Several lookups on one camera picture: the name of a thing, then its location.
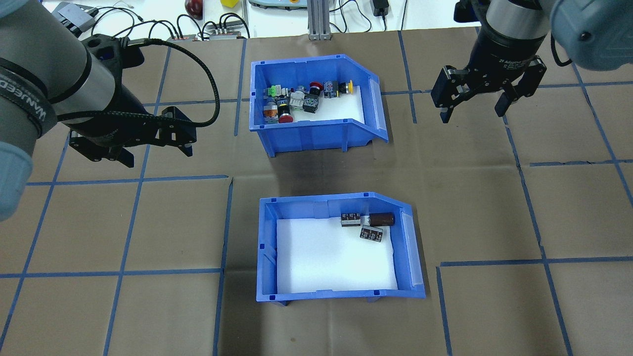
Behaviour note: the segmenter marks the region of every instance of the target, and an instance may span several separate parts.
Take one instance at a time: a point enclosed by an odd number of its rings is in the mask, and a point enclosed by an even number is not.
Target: white table
[[[88,6],[112,6],[116,0],[67,0],[69,3],[77,3]],[[478,23],[456,23],[453,21],[453,8],[457,0],[409,0],[404,21],[404,29],[439,29],[447,27],[467,27],[478,25]],[[143,19],[146,20],[169,20],[176,22],[176,17],[185,12],[184,0],[125,0],[134,8]],[[59,1],[43,1],[43,5],[52,11],[59,4]],[[246,10],[246,20],[249,24],[252,37],[280,37],[288,35],[301,35],[308,33],[308,12],[306,9],[287,11],[282,9],[257,8],[244,0],[244,10]],[[329,0],[330,8],[338,7],[338,0]],[[361,11],[367,16],[371,23],[371,31],[383,31],[382,19],[372,15],[370,0],[358,0]],[[116,6],[125,7],[123,3]],[[399,30],[403,15],[404,0],[390,0],[389,14],[387,20],[387,30]],[[354,3],[349,3],[343,7],[345,18],[350,32],[363,32],[369,25],[360,16]],[[222,6],[219,0],[205,0],[204,20],[217,22],[221,14],[226,12],[244,13],[242,4],[235,8]],[[341,12],[336,11],[330,14],[330,21],[343,28]],[[115,34],[125,27],[131,25],[131,19],[122,11],[112,11],[96,27],[96,33]],[[196,26],[186,18],[181,19],[180,25],[184,34],[197,32]],[[130,38],[138,39],[147,37],[150,24],[137,27],[132,31]],[[158,25],[153,32],[153,37],[166,39],[169,36],[167,30]]]

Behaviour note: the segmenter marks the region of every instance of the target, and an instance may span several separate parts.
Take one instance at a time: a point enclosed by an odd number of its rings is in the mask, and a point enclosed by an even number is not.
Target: yellow object
[[[239,0],[220,0],[220,3],[228,8],[234,8],[239,3]]]

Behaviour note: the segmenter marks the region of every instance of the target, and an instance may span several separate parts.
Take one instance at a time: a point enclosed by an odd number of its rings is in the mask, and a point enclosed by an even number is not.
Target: electrolytic capacitor
[[[369,226],[393,226],[395,223],[396,217],[393,213],[369,214]]]

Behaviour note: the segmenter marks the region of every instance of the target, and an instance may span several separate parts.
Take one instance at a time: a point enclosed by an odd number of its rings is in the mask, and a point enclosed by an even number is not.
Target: blue tape line
[[[55,189],[54,183],[57,181],[57,178],[60,175],[61,165],[64,162],[64,157],[66,156],[66,151],[68,150],[68,139],[69,137],[67,136],[66,142],[64,143],[64,148],[61,150],[60,160],[57,162],[57,167],[55,168],[55,174],[53,175],[53,181],[52,181],[51,187],[48,189],[48,194],[46,195],[46,200],[44,201],[44,206],[42,207],[42,213],[40,214],[40,219],[37,223],[35,234],[33,235],[33,241],[31,242],[31,246],[28,249],[27,259],[24,262],[24,268],[22,269],[22,274],[20,275],[18,286],[15,290],[15,294],[13,295],[13,301],[11,301],[11,308],[9,309],[9,314],[7,315],[6,322],[4,323],[2,335],[0,336],[0,352],[2,352],[2,347],[4,346],[4,340],[6,339],[6,334],[9,331],[11,319],[13,318],[13,312],[15,312],[15,307],[18,304],[18,299],[20,298],[20,292],[22,291],[22,286],[24,285],[24,279],[26,278],[28,266],[31,263],[31,259],[33,258],[33,252],[35,251],[35,246],[37,244],[39,234],[42,231],[44,217],[46,216],[46,211],[48,210],[48,206],[51,202],[51,197],[53,196],[53,190]]]
[[[126,270],[124,276],[163,276],[169,274],[212,274],[220,273],[220,268],[192,268],[192,269],[156,269],[156,270]],[[117,270],[100,270],[89,272],[33,272],[33,273],[5,273],[0,274],[0,279],[19,278],[45,278],[45,277],[103,277],[118,276]]]
[[[444,326],[444,340],[446,341],[446,355],[453,356],[453,347],[451,346],[451,335],[448,331],[448,318],[446,316],[446,302],[444,301],[444,287],[442,286],[442,273],[439,267],[436,267],[437,273],[437,292],[439,293],[439,309],[442,312],[442,325]]]
[[[541,230],[539,228],[539,224],[536,222],[536,215],[534,213],[534,206],[532,205],[532,198],[530,198],[530,192],[527,189],[527,184],[525,183],[525,175],[523,174],[523,169],[521,168],[521,161],[518,157],[517,146],[515,145],[514,138],[512,137],[512,131],[510,130],[510,125],[508,124],[508,117],[506,115],[503,116],[503,123],[506,127],[506,134],[508,135],[508,140],[510,142],[510,146],[512,147],[512,153],[515,157],[515,163],[517,166],[519,177],[521,178],[521,186],[523,187],[523,195],[525,196],[525,202],[527,203],[528,211],[530,212],[530,219],[532,219],[532,227],[534,228],[534,234],[536,236],[536,240],[539,245],[539,249],[541,252],[541,262],[545,268],[545,275],[548,280],[549,292],[552,296],[552,301],[554,303],[554,309],[556,310],[556,316],[558,318],[558,325],[560,326],[560,331],[563,336],[563,342],[565,343],[565,349],[567,349],[567,355],[572,356],[572,346],[569,342],[569,336],[567,335],[567,327],[565,326],[565,320],[563,319],[563,314],[560,310],[560,305],[558,303],[558,295],[556,294],[556,288],[554,286],[554,280],[552,279],[551,272],[549,271],[549,264],[547,261],[547,255],[545,254],[545,249],[541,244]]]
[[[237,97],[242,98],[242,82],[244,81],[244,60],[246,58],[246,40],[242,40],[242,58],[240,59],[239,66],[239,83],[237,84]],[[239,112],[241,107],[241,100],[237,101],[237,105],[235,108],[235,129],[233,131],[233,136],[237,136],[237,132],[239,130]]]
[[[594,115],[594,121],[596,122],[596,126],[598,127],[598,130],[600,131],[602,140],[605,142],[606,149],[609,151],[609,155],[611,155],[611,160],[613,160],[615,170],[618,172],[618,175],[620,176],[620,180],[622,181],[622,186],[624,187],[624,191],[626,192],[626,195],[629,199],[629,203],[631,207],[633,207],[633,194],[631,194],[631,190],[629,189],[629,184],[627,183],[627,180],[624,178],[624,173],[622,172],[622,168],[620,167],[620,164],[618,163],[618,158],[615,156],[615,152],[613,151],[613,148],[611,147],[609,140],[606,138],[605,130],[602,128],[602,124],[600,123],[600,119],[598,118],[598,114],[596,113],[596,109],[591,104],[591,100],[589,99],[589,93],[587,93],[587,88],[585,87],[585,84],[582,82],[582,78],[580,77],[580,72],[578,72],[578,68],[576,67],[575,63],[572,63],[572,68],[573,68],[573,71],[576,73],[576,77],[578,78],[578,83],[580,83],[580,88],[582,89],[582,93],[585,96],[585,100],[587,100],[587,104],[589,104],[591,113]]]
[[[383,91],[380,95],[422,94],[421,90]]]
[[[228,178],[225,174],[214,174],[214,175],[183,175],[179,177],[153,177],[153,178],[143,178],[145,182],[171,182],[171,181],[196,181],[196,180],[205,180],[205,179],[226,179]],[[105,179],[103,181],[66,181],[66,182],[33,182],[27,184],[28,186],[82,186],[89,184],[121,184],[121,183],[138,183],[140,181],[139,178],[131,178],[131,179]]]
[[[448,261],[441,262],[440,267],[463,267],[463,266],[500,266],[500,265],[535,265],[541,264],[543,260],[491,260],[491,261]]]
[[[227,266],[227,251],[229,249],[229,227],[231,221],[231,206],[233,205],[233,181],[229,184],[227,197],[227,214],[224,219],[224,245],[222,246],[222,272],[218,284],[218,299],[215,305],[215,328],[213,330],[213,356],[218,355],[218,342],[220,341],[220,315],[222,313],[222,298],[224,295],[224,277]]]
[[[237,99],[220,99],[220,103],[236,103]],[[190,101],[167,101],[164,103],[158,103],[160,106],[171,105],[195,105],[195,104],[215,104],[215,100],[190,100]]]
[[[581,86],[586,87],[599,87],[599,86],[629,86],[633,82],[601,82],[601,83],[581,83]]]
[[[191,268],[191,269],[157,269],[157,270],[126,270],[124,276],[164,276],[169,274],[212,274],[221,273],[219,268]]]
[[[539,85],[539,89],[550,89],[550,88],[573,88],[579,87],[580,84],[572,83],[572,84],[541,84]]]
[[[561,166],[561,165],[605,165],[612,164],[612,160],[591,162],[591,161],[569,161],[569,162],[535,162],[530,163],[530,167],[549,167],[549,166]]]
[[[415,103],[413,102],[413,93],[411,92],[411,75],[409,73],[409,63],[406,59],[406,50],[404,49],[404,40],[402,38],[402,31],[398,31],[398,40],[400,41],[400,50],[402,51],[402,61],[404,63],[404,74],[406,75],[406,87],[409,92],[409,104],[411,105],[411,118],[413,119],[413,123],[417,124],[418,118],[415,115]]]
[[[183,175],[182,177],[154,177],[143,178],[145,182],[171,182],[171,181],[202,181],[206,179],[226,179],[229,178],[224,174],[215,175]]]
[[[551,264],[583,264],[594,262],[633,262],[633,256],[549,258]]]
[[[541,255],[545,256],[545,249],[543,246],[541,248]],[[560,310],[560,304],[558,303],[558,294],[556,293],[556,288],[554,287],[554,279],[552,278],[552,272],[549,269],[549,264],[544,263],[543,267],[545,268],[545,275],[548,279],[549,284],[549,292],[552,294],[552,301],[554,302],[554,310],[556,311],[556,318],[558,318],[558,325],[560,326],[561,334],[563,335],[563,342],[565,344],[565,349],[567,350],[567,356],[573,356],[572,344],[569,342],[569,335],[567,334],[567,327],[565,326],[565,320],[563,320],[563,312]]]
[[[171,54],[171,48],[167,49],[167,55],[165,56],[165,65],[163,67],[163,75],[161,76],[160,86],[158,87],[158,94],[156,95],[156,106],[154,107],[154,115],[158,113],[158,103],[160,103],[161,95],[163,94],[163,87],[165,86],[165,76],[167,75],[167,67],[169,65],[169,57]],[[145,170],[147,168],[147,159],[149,158],[149,145],[145,148],[145,156],[143,158],[143,166],[141,168],[141,174],[139,176],[139,185],[136,189],[136,196],[134,198],[134,205],[132,207],[132,216],[130,217],[130,225],[125,238],[125,246],[123,247],[123,257],[121,258],[121,266],[118,272],[118,278],[116,280],[116,289],[114,300],[112,301],[112,310],[110,311],[110,321],[108,322],[108,332],[106,333],[106,342],[103,346],[103,356],[107,356],[110,352],[110,341],[112,340],[112,329],[115,324],[116,308],[118,306],[118,299],[121,295],[121,284],[123,283],[123,272],[125,271],[125,263],[127,262],[127,254],[130,249],[130,241],[132,240],[132,231],[134,231],[134,221],[136,219],[137,209],[139,207],[139,200],[141,199],[141,189],[143,188],[143,178],[145,178]]]

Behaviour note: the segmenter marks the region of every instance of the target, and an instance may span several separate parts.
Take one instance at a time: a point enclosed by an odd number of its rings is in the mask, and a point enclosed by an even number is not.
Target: wire
[[[347,32],[348,31],[348,22],[345,21],[345,14],[343,13],[343,8],[341,8],[341,18],[343,19],[343,24],[345,25],[345,31],[343,31],[343,32]]]
[[[365,30],[365,31],[363,31],[363,32],[369,32],[369,31],[371,31],[371,30],[372,30],[372,21],[371,21],[369,18],[367,18],[367,16],[365,16],[365,14],[363,14],[363,12],[360,10],[360,5],[358,4],[358,1],[356,1],[356,0],[347,0],[346,2],[344,2],[344,3],[343,3],[343,5],[340,5],[340,6],[339,6],[338,8],[336,8],[336,9],[332,9],[332,10],[330,10],[330,12],[335,12],[335,11],[337,11],[337,10],[341,10],[341,9],[343,9],[343,6],[345,6],[345,5],[349,4],[349,3],[355,3],[355,4],[356,4],[356,8],[358,9],[358,13],[359,13],[359,14],[360,14],[363,18],[365,18],[365,19],[367,20],[367,22],[369,23],[369,29],[366,29],[366,30]]]
[[[200,28],[200,25],[198,25],[197,21],[195,18],[189,16],[189,15],[185,15],[185,14],[181,14],[178,15],[178,18],[176,19],[176,27],[178,27],[178,34],[180,35],[180,38],[183,38],[183,34],[182,34],[182,30],[180,29],[180,19],[186,17],[189,18],[191,21],[193,21],[193,23],[196,25],[196,27],[198,28],[198,33],[201,34],[202,33],[202,29]]]
[[[404,10],[402,11],[402,22],[400,23],[400,31],[404,28],[404,18],[406,17],[406,5],[409,3],[409,0],[404,0]]]
[[[137,23],[137,24],[135,24],[135,25],[132,25],[132,26],[130,26],[130,27],[128,27],[128,28],[126,28],[126,29],[123,29],[123,30],[119,31],[116,35],[112,35],[112,37],[118,37],[120,34],[124,33],[125,31],[128,31],[128,30],[129,30],[130,32],[129,32],[126,36],[129,36],[129,35],[132,33],[132,30],[133,30],[134,28],[136,28],[136,27],[138,27],[138,26],[141,26],[141,25],[145,25],[145,24],[147,24],[147,23],[156,23],[156,22],[160,22],[160,21],[150,20],[150,21],[143,21],[143,22],[141,22],[141,23]]]
[[[147,38],[152,38],[152,31],[154,30],[154,27],[156,27],[156,25],[160,24],[160,25],[165,26],[167,28],[167,31],[169,31],[169,36],[172,39],[175,39],[176,37],[174,37],[172,30],[169,28],[168,25],[165,24],[165,22],[169,22],[169,21],[167,21],[167,20],[159,20],[159,21],[154,22],[154,25],[152,25],[152,27],[149,28],[149,34],[147,35]]]
[[[341,31],[341,29],[339,29],[339,27],[338,27],[336,24],[332,23],[332,22],[330,22],[330,26],[334,26],[334,28],[335,28],[337,31],[339,31],[340,33],[343,33],[343,32],[344,32],[344,31]]]
[[[58,121],[66,121],[74,118],[84,118],[84,117],[102,117],[102,116],[116,116],[116,117],[124,117],[130,118],[134,120],[150,120],[154,122],[163,122],[169,124],[180,124],[183,126],[191,126],[191,127],[207,127],[218,120],[218,116],[220,114],[220,94],[218,93],[218,87],[215,83],[215,79],[213,79],[213,75],[209,68],[198,58],[195,54],[190,51],[178,46],[177,44],[163,41],[161,39],[144,39],[143,42],[137,44],[131,44],[130,47],[146,47],[146,46],[167,46],[173,48],[179,52],[184,53],[189,58],[193,59],[205,72],[207,78],[209,78],[209,82],[211,83],[211,90],[213,91],[213,98],[215,100],[215,111],[213,112],[213,116],[205,122],[191,122],[185,121],[172,117],[164,117],[164,116],[156,116],[150,114],[140,114],[140,113],[127,113],[121,111],[80,111],[76,113],[68,113],[64,115],[58,116]]]
[[[126,8],[112,8],[106,12],[103,13],[103,15],[101,15],[95,22],[94,25],[92,25],[92,28],[90,30],[90,35],[94,35],[94,29],[97,27],[97,24],[101,21],[101,19],[106,16],[108,13],[111,13],[112,11],[122,11],[126,14],[128,14],[130,16],[130,18],[132,19],[132,25],[136,24],[136,21],[134,20],[134,15],[132,15],[132,10],[128,10]],[[139,21],[143,21],[143,19],[137,15],[137,17],[139,18]]]
[[[246,29],[246,35],[248,36],[248,38],[251,38],[251,31],[248,30],[248,25],[246,25],[246,21],[244,21],[243,18],[241,18],[236,13],[227,13],[225,15],[227,15],[227,16],[224,18],[224,23],[223,23],[223,27],[224,28],[227,28],[227,20],[229,18],[235,17],[235,18],[237,18],[238,20],[240,20],[244,24],[244,28]]]
[[[554,36],[552,36],[552,34],[549,34],[549,38],[550,38],[549,44],[552,49],[552,57],[554,57],[554,62],[556,62],[556,65],[558,65],[559,67],[566,67],[572,64],[571,58],[564,62],[560,60],[560,58],[558,57],[558,52],[556,51],[556,41],[554,40]]]

